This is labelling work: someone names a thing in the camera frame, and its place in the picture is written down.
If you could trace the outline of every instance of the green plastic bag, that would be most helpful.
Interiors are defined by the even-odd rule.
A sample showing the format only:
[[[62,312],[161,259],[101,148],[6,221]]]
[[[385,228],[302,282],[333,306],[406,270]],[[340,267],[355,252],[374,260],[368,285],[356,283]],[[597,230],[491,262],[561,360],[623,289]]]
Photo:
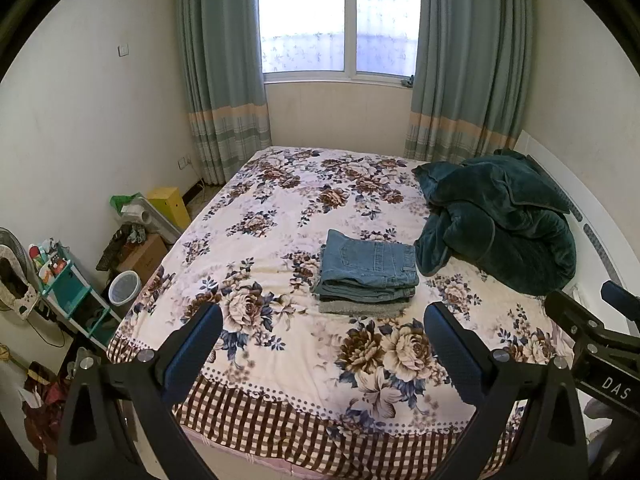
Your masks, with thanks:
[[[122,208],[137,197],[143,197],[142,193],[136,193],[134,195],[113,195],[109,200],[109,204],[122,216]]]

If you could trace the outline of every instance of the black cable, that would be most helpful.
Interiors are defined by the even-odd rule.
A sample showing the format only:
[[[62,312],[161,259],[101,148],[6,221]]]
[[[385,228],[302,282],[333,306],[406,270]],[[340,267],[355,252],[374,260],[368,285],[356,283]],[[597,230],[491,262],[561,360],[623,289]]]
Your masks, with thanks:
[[[53,348],[62,348],[65,344],[66,344],[66,338],[65,338],[65,333],[62,331],[62,329],[60,327],[58,327],[60,329],[60,333],[62,334],[62,345],[58,346],[58,345],[54,345],[53,343],[50,343],[49,341],[47,341],[46,339],[44,339],[42,337],[42,334],[40,332],[38,332],[36,330],[36,327],[34,327],[31,324],[31,321],[27,320],[27,323],[29,323],[29,326],[31,328],[33,328],[35,330],[35,333],[38,334],[40,336],[40,339],[42,339],[46,344],[48,344],[49,346],[53,346]]]

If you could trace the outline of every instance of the window mullion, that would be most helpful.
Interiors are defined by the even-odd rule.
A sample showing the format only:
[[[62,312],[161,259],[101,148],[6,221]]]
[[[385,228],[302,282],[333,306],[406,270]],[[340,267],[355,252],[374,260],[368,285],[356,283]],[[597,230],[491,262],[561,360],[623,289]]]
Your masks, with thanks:
[[[356,0],[344,0],[344,71],[356,75]]]

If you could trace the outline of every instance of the clothes pile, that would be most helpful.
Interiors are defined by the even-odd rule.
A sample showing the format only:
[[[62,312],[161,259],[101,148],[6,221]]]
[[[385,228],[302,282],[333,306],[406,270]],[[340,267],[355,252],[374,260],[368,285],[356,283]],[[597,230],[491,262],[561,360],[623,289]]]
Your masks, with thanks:
[[[574,276],[566,197],[532,158],[496,150],[459,166],[423,164],[414,174],[431,210],[415,241],[423,275],[455,254],[523,294],[544,296]]]
[[[329,229],[314,289],[320,312],[395,317],[416,285],[415,247],[354,240]]]

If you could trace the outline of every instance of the dark green blanket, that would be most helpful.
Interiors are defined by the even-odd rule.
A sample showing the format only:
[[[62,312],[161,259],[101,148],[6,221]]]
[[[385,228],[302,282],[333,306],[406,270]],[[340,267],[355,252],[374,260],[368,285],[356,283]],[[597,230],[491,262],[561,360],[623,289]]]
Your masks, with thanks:
[[[543,296],[575,274],[575,244],[563,197],[538,165],[510,150],[415,168],[431,208],[415,241],[431,276],[452,254],[524,294]]]

